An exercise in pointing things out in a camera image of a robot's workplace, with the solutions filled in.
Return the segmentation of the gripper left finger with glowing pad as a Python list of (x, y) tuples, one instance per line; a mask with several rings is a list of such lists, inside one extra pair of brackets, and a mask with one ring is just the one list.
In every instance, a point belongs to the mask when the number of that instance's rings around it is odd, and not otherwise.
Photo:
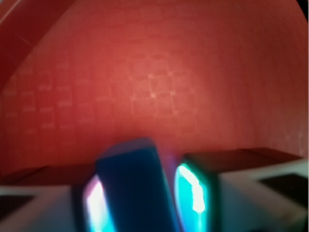
[(113, 232), (97, 175), (84, 185), (1, 186), (2, 232)]

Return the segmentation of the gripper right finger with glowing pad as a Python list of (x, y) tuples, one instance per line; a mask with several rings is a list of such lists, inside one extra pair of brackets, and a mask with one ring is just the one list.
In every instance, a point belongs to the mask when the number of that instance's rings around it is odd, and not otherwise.
[(186, 232), (306, 232), (308, 160), (246, 169), (210, 167), (186, 157), (174, 196)]

